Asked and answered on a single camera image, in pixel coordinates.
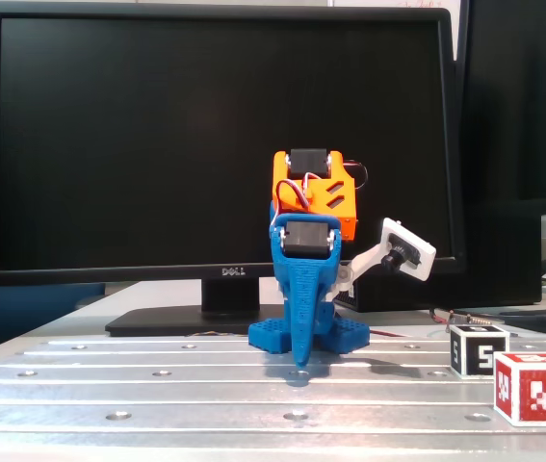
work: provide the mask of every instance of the red cube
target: red cube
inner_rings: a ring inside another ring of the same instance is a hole
[[[546,353],[493,357],[495,409],[515,426],[546,426]]]

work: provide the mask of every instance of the black monitor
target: black monitor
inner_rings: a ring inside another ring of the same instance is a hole
[[[201,278],[253,314],[304,147],[368,169],[344,259],[391,217],[460,270],[452,55],[444,10],[0,3],[0,285]]]
[[[464,0],[462,155],[468,202],[546,214],[546,0]]]

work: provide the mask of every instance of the black cube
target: black cube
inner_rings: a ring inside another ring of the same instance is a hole
[[[451,325],[450,364],[463,378],[493,375],[493,352],[508,351],[510,333],[494,325]]]

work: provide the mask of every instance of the red wire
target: red wire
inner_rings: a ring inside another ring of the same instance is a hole
[[[280,192],[281,192],[281,184],[282,183],[285,183],[290,188],[292,188],[292,190],[296,194],[296,197],[299,199],[299,202],[300,202],[300,205],[302,206],[302,208],[304,210],[308,210],[309,209],[309,202],[307,201],[306,197],[304,197],[304,194],[302,193],[302,191],[300,190],[298,185],[296,183],[294,183],[293,181],[288,180],[287,178],[284,178],[283,180],[279,181],[276,184],[276,200],[278,202],[277,207],[281,206]]]

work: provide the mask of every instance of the monitor screen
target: monitor screen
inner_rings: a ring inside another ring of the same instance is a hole
[[[273,155],[311,147],[368,169],[344,259],[386,217],[453,258],[447,58],[430,13],[3,17],[0,272],[272,274]]]

